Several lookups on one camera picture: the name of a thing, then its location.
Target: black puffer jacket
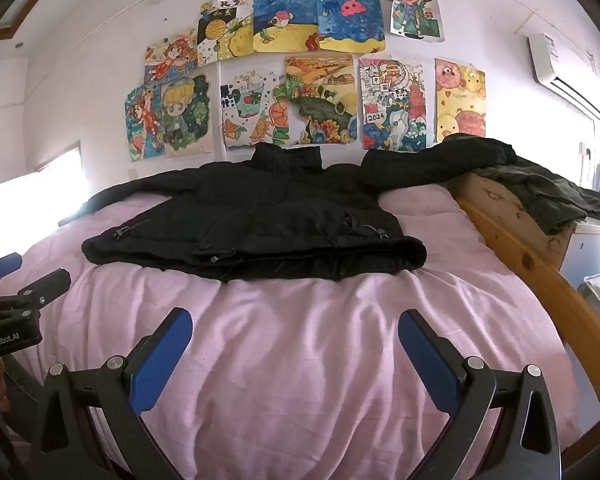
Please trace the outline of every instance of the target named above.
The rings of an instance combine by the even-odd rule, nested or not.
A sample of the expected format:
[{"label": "black puffer jacket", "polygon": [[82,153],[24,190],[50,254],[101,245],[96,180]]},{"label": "black puffer jacket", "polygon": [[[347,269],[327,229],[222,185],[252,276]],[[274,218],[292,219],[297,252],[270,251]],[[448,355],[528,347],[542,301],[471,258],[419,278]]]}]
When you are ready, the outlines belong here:
[{"label": "black puffer jacket", "polygon": [[449,143],[456,150],[441,144],[417,154],[372,151],[362,166],[326,169],[318,147],[260,143],[246,162],[212,162],[104,190],[74,218],[136,192],[172,196],[85,241],[82,250],[96,264],[129,262],[222,281],[413,270],[424,264],[426,249],[380,209],[378,193],[515,158],[506,144],[475,140],[482,142]]}]

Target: white wall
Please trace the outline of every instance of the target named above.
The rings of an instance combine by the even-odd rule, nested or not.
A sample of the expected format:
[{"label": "white wall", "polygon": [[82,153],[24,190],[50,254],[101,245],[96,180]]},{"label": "white wall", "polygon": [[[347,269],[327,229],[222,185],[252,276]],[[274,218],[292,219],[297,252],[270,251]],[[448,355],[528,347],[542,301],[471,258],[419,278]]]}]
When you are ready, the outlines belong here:
[{"label": "white wall", "polygon": [[0,61],[0,183],[26,173],[22,118],[27,58]]},{"label": "white wall", "polygon": [[[139,176],[196,166],[222,156],[129,161],[123,103],[142,82],[144,49],[197,21],[208,0],[83,0],[30,56],[27,70],[25,152],[32,168],[78,139],[90,191],[123,182],[132,168]],[[432,44],[387,35],[387,53],[417,56],[430,65],[428,123],[433,129],[434,57],[470,62],[487,73],[488,136],[513,144],[518,153],[578,180],[578,144],[589,121],[532,78],[526,37],[546,32],[576,51],[593,53],[600,67],[600,34],[575,0],[439,0],[446,41]],[[385,18],[388,18],[388,7]],[[212,112],[219,139],[217,71],[224,64],[245,69],[266,62],[282,70],[283,55],[260,54],[228,60],[203,70],[212,83]],[[362,158],[362,145],[326,146],[327,163]],[[230,160],[250,156],[230,152]]]}]

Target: jacket zipper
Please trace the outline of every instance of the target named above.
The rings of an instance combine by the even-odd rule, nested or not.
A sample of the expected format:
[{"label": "jacket zipper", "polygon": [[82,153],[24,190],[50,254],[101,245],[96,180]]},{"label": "jacket zipper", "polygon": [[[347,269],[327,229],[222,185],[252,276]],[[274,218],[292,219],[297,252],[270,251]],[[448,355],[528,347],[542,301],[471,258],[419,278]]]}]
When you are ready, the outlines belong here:
[{"label": "jacket zipper", "polygon": [[369,224],[364,224],[362,227],[369,227],[370,229],[373,229],[373,231],[376,232],[376,234],[378,235],[379,238],[388,238],[389,235],[386,233],[386,231],[384,229],[376,229],[375,227],[373,227],[372,225]]},{"label": "jacket zipper", "polygon": [[115,234],[113,235],[113,239],[117,242],[119,242],[120,240],[122,240],[122,237],[127,234],[129,231],[131,231],[131,229],[138,227],[141,224],[145,224],[147,223],[149,220],[143,220],[141,222],[138,222],[137,224],[133,224],[133,225],[127,225],[124,227],[120,227],[118,229],[116,229]]}]

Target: bright window light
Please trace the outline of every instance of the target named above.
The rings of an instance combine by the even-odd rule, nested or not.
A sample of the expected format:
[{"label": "bright window light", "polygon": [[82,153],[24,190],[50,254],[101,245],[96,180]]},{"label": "bright window light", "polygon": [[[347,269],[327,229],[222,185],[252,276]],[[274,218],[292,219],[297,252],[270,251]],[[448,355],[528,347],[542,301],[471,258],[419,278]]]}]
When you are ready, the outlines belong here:
[{"label": "bright window light", "polygon": [[40,171],[0,184],[0,258],[24,254],[88,200],[80,151],[55,158]]}]

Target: pink bedsheet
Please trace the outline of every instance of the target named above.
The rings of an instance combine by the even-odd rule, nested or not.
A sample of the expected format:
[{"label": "pink bedsheet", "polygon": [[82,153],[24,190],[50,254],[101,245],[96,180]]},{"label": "pink bedsheet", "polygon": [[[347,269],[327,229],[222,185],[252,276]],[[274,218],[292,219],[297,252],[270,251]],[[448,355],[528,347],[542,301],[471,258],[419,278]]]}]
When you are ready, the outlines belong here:
[{"label": "pink bedsheet", "polygon": [[[407,308],[417,308],[462,354],[479,355],[493,368],[538,364],[561,446],[577,439],[577,390],[551,320],[443,187],[381,197],[429,252],[424,268],[397,276],[223,285],[85,259],[83,240],[162,200],[136,195],[62,227],[27,252],[0,294],[58,267],[71,273],[69,293],[42,310],[44,341],[17,354],[39,380],[55,362],[99,367],[127,354],[174,306],[190,312],[192,343],[157,406],[143,415],[184,478],[406,478],[446,421],[397,339],[397,319]],[[122,462],[98,417],[107,451]],[[474,456],[461,477],[476,465]]]}]

